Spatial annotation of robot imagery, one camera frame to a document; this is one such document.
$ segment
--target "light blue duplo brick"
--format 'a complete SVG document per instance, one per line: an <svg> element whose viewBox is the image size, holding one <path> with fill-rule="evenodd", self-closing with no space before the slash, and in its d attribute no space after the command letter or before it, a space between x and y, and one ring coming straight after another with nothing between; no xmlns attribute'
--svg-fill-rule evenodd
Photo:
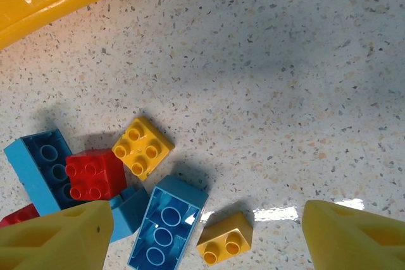
<svg viewBox="0 0 405 270"><path fill-rule="evenodd" d="M136 270L176 270L208 194L174 176L154 188L128 260Z"/></svg>
<svg viewBox="0 0 405 270"><path fill-rule="evenodd" d="M139 229L148 203L149 196L145 188L136 191L133 186L109 200L114 217L114 231L110 243L133 235Z"/></svg>
<svg viewBox="0 0 405 270"><path fill-rule="evenodd" d="M72 152L58 129L21 137L4 153L39 215L83 203L70 196L65 166Z"/></svg>

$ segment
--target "white speckled surface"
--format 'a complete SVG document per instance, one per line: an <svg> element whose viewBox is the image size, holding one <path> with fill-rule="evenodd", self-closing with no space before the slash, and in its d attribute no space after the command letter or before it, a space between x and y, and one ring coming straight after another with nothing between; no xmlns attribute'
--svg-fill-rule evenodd
<svg viewBox="0 0 405 270"><path fill-rule="evenodd" d="M405 220L404 6L103 0L44 27L0 51L0 218L28 204L14 139L57 126L74 152L111 147L146 114L176 145L147 189L173 172L210 194L179 270L207 268L205 220L239 209L253 248L212 269L312 269L308 199ZM129 269L134 239L105 269Z"/></svg>

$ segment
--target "blue duplo brick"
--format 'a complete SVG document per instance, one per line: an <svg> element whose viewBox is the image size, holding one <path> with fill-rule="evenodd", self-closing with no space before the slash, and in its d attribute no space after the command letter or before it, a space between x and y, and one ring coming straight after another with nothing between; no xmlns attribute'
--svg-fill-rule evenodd
<svg viewBox="0 0 405 270"><path fill-rule="evenodd" d="M21 137L4 153L39 215L83 203L70 196L65 166L72 152L58 129Z"/></svg>
<svg viewBox="0 0 405 270"><path fill-rule="evenodd" d="M149 196L145 188L136 191L133 186L109 200L114 217L114 231L110 243L133 235L139 229L148 203Z"/></svg>
<svg viewBox="0 0 405 270"><path fill-rule="evenodd" d="M136 270L175 270L208 194L174 176L154 188L128 265Z"/></svg>

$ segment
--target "lego duplo brick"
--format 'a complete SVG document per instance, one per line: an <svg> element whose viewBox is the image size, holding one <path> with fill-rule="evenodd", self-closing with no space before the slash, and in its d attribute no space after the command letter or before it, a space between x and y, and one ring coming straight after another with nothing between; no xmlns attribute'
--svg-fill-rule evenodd
<svg viewBox="0 0 405 270"><path fill-rule="evenodd" d="M207 265L212 266L244 253L252 247L253 228L242 212L205 228L197 250Z"/></svg>
<svg viewBox="0 0 405 270"><path fill-rule="evenodd" d="M18 224L37 217L39 217L39 214L37 209L34 207L34 204L29 204L3 218L0 221L0 228L10 226L12 224Z"/></svg>
<svg viewBox="0 0 405 270"><path fill-rule="evenodd" d="M316 270L405 269L402 221L309 200L302 231Z"/></svg>
<svg viewBox="0 0 405 270"><path fill-rule="evenodd" d="M128 265L137 270L177 269L208 194L174 176L154 188Z"/></svg>
<svg viewBox="0 0 405 270"><path fill-rule="evenodd" d="M113 152L134 175L145 180L174 147L147 118L139 117L114 145Z"/></svg>
<svg viewBox="0 0 405 270"><path fill-rule="evenodd" d="M81 204L70 196L65 166L72 152L58 129L21 137L4 153L39 215Z"/></svg>
<svg viewBox="0 0 405 270"><path fill-rule="evenodd" d="M139 229L148 203L149 196L145 188L136 190L133 186L109 200L114 217L111 243L133 235Z"/></svg>
<svg viewBox="0 0 405 270"><path fill-rule="evenodd" d="M110 149L85 150L66 158L75 200L109 200L127 187L122 162Z"/></svg>
<svg viewBox="0 0 405 270"><path fill-rule="evenodd" d="M106 201L0 229L2 270L101 270L113 232Z"/></svg>

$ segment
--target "speckled floor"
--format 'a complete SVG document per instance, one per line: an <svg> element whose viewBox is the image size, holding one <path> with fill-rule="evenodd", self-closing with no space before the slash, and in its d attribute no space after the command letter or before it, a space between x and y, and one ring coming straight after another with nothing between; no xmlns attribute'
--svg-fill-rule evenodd
<svg viewBox="0 0 405 270"><path fill-rule="evenodd" d="M0 51L0 217L28 204L14 139L56 126L74 152L111 147L145 114L176 145L147 189L173 173L210 195L179 270L207 268L202 228L236 210L252 250L212 269L313 269L308 199L405 220L404 6L103 0L44 27ZM105 269L129 269L134 239Z"/></svg>

